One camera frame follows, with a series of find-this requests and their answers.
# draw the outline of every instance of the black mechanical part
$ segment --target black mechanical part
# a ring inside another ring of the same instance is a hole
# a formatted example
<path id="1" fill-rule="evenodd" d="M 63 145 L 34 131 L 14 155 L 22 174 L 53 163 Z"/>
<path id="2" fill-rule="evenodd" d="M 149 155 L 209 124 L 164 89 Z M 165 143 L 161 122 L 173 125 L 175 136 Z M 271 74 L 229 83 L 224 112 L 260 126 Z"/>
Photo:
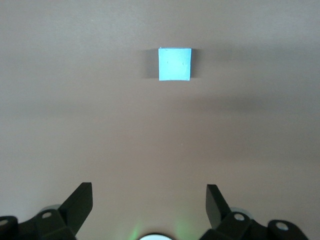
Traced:
<path id="1" fill-rule="evenodd" d="M 232 212 L 216 185 L 207 185 L 205 208 L 212 228 L 200 240 L 308 240 L 291 222 L 272 220 L 265 227 Z"/>
<path id="2" fill-rule="evenodd" d="M 92 184 L 83 182 L 58 210 L 44 210 L 19 224 L 14 216 L 0 217 L 0 240 L 76 240 L 92 207 Z"/>

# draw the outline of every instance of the blue cube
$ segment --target blue cube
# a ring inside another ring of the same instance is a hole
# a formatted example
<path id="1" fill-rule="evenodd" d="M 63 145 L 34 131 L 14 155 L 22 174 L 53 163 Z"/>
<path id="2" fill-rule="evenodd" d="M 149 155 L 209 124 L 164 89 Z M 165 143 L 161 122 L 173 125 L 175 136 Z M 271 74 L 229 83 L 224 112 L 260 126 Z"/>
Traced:
<path id="1" fill-rule="evenodd" d="M 159 80 L 190 81 L 191 48 L 159 48 Z"/>

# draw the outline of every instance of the silver bolt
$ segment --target silver bolt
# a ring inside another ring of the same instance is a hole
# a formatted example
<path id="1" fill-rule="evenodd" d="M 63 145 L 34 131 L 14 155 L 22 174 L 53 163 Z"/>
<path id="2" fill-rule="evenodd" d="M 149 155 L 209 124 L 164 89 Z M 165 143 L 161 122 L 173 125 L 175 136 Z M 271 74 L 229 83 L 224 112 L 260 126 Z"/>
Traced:
<path id="1" fill-rule="evenodd" d="M 276 227 L 277 227 L 278 229 L 280 229 L 280 230 L 282 230 L 282 231 L 288 231 L 288 230 L 289 230 L 287 224 L 285 224 L 285 223 L 283 223 L 283 222 L 278 221 L 275 225 L 276 225 Z"/>
<path id="2" fill-rule="evenodd" d="M 241 215 L 240 213 L 236 213 L 234 215 L 234 218 L 237 219 L 238 221 L 244 221 L 245 217 L 243 215 Z"/>
<path id="3" fill-rule="evenodd" d="M 8 222 L 9 222 L 9 221 L 8 221 L 7 219 L 1 220 L 1 221 L 0 221 L 0 226 L 4 226 L 4 225 L 6 225 Z"/>
<path id="4" fill-rule="evenodd" d="M 42 214 L 42 218 L 43 218 L 43 219 L 46 219 L 46 218 L 51 217 L 51 215 L 52 215 L 52 213 L 48 211 L 48 212 Z"/>

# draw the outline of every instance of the cyan block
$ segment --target cyan block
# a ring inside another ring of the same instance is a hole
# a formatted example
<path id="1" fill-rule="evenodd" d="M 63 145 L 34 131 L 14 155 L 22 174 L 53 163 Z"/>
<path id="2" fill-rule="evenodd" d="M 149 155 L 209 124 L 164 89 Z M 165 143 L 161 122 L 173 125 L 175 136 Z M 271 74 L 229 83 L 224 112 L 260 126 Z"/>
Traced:
<path id="1" fill-rule="evenodd" d="M 191 48 L 159 48 L 159 80 L 190 81 Z"/>

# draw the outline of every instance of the gray surface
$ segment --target gray surface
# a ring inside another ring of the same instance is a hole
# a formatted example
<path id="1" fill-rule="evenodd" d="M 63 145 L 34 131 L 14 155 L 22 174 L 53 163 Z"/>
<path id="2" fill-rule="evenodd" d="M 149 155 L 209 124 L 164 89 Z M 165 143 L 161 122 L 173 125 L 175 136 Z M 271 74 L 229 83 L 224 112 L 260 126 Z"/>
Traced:
<path id="1" fill-rule="evenodd" d="M 79 240 L 196 240 L 206 184 L 319 238 L 319 1 L 1 1 L 0 216 L 93 184 Z M 159 82 L 157 48 L 193 48 Z"/>

